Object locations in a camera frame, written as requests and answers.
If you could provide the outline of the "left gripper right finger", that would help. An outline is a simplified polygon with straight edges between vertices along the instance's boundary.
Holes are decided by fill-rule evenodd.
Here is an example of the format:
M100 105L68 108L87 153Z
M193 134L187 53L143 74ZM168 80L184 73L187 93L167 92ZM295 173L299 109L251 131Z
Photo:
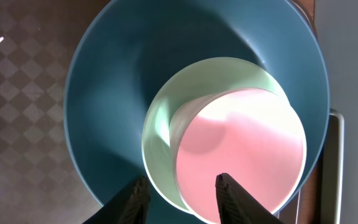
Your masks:
M229 174L219 174L215 188L221 224L283 224Z

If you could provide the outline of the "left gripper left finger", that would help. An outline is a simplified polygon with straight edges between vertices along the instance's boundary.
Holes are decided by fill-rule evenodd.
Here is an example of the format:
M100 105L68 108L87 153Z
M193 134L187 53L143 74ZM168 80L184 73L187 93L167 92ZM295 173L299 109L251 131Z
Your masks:
M145 224L149 202L149 180L142 175L126 184L83 224Z

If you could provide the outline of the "pink cup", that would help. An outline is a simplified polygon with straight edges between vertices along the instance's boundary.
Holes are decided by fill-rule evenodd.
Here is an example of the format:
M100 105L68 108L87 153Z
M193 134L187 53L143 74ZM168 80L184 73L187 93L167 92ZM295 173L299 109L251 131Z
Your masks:
M185 206L218 223L215 180L227 173L270 213L300 182L303 125L288 100L261 88L225 91L182 105L170 122L173 173Z

